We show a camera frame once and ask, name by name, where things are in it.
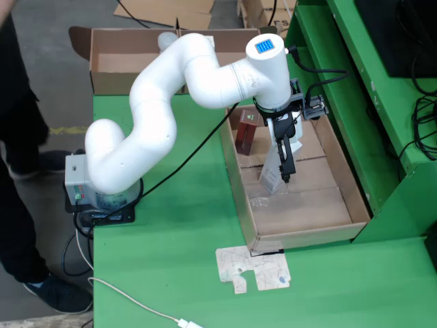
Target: concrete floor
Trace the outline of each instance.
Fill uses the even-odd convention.
[[[18,1],[13,16],[20,46],[31,86],[41,100],[42,115],[51,128],[91,124],[88,62],[72,50],[68,28],[73,25],[139,26],[133,20],[114,16],[115,7],[116,1],[108,0]],[[210,28],[242,28],[242,21],[236,16],[236,0],[216,0]],[[43,149],[83,148],[84,136],[80,133],[53,134]],[[17,189],[34,218],[38,249],[49,268],[66,278],[61,272],[61,253],[74,227],[72,216],[64,211],[63,179],[62,175],[40,176],[31,182],[17,184]],[[66,262],[70,271],[85,268],[74,243]],[[86,277],[69,280],[88,287]],[[0,322],[56,314],[0,267]]]

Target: blue shoe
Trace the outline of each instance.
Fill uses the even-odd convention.
[[[52,273],[41,284],[23,284],[24,287],[55,311],[80,314],[89,311],[93,297],[86,290],[59,279]]]

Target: black bracket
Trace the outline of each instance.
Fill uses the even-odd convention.
[[[291,113],[288,114],[285,119],[273,121],[274,136],[278,145],[279,158],[281,159],[279,170],[281,171],[282,180],[284,180],[285,183],[290,181],[291,174],[296,173],[290,145],[290,138],[296,134],[295,123],[296,120]],[[284,156],[282,145],[284,145],[286,156]]]
[[[325,104],[322,95],[311,97],[309,106],[303,111],[303,117],[306,120],[318,120],[320,116],[328,114],[329,110]]]
[[[264,125],[267,126],[267,119],[270,118],[273,121],[273,131],[276,143],[278,145],[279,158],[281,159],[281,176],[284,182],[290,181],[290,175],[296,173],[294,166],[294,159],[292,154],[292,148],[290,145],[290,138],[296,134],[295,124],[297,120],[293,118],[293,112],[303,111],[305,109],[304,94],[302,93],[298,79],[292,79],[290,81],[293,94],[290,97],[290,103],[283,109],[265,109],[257,104],[257,101],[253,99],[259,114],[264,119]]]

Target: black pants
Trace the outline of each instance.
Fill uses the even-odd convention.
[[[0,115],[6,161],[17,173],[38,167],[38,146],[47,135],[48,127],[30,89],[12,110]],[[0,187],[0,262],[19,282],[41,282],[47,278],[48,269],[36,249],[33,220],[1,160]]]

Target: brown block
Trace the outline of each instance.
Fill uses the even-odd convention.
[[[250,154],[255,130],[258,125],[258,119],[259,114],[257,111],[243,109],[235,140],[237,153],[247,156]]]

